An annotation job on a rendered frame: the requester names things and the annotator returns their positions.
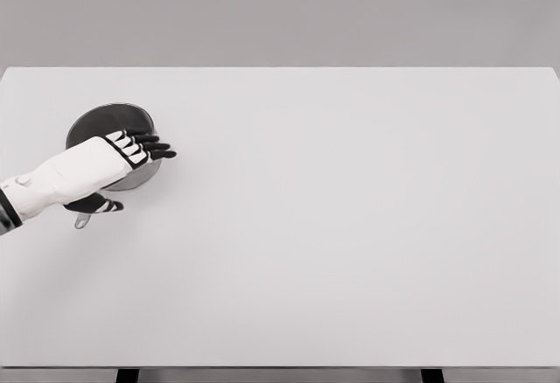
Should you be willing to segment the grey metal pot with handle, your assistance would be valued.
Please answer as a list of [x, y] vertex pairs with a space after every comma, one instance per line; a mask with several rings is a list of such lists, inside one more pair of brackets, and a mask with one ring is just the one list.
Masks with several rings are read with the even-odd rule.
[[[130, 103], [109, 103], [89, 110], [69, 129], [66, 148], [69, 149], [93, 136], [105, 136], [121, 129], [144, 129], [156, 135], [156, 127], [149, 113]], [[161, 160], [130, 173], [126, 178], [106, 186], [105, 192], [131, 191], [148, 182], [159, 170]]]

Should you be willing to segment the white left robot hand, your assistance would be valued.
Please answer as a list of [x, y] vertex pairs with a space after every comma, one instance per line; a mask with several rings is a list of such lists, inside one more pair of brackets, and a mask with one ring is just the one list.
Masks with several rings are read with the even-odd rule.
[[101, 189], [176, 155], [170, 144], [147, 130], [121, 129], [94, 136], [50, 160], [54, 201], [72, 212], [120, 212], [123, 203], [103, 196]]

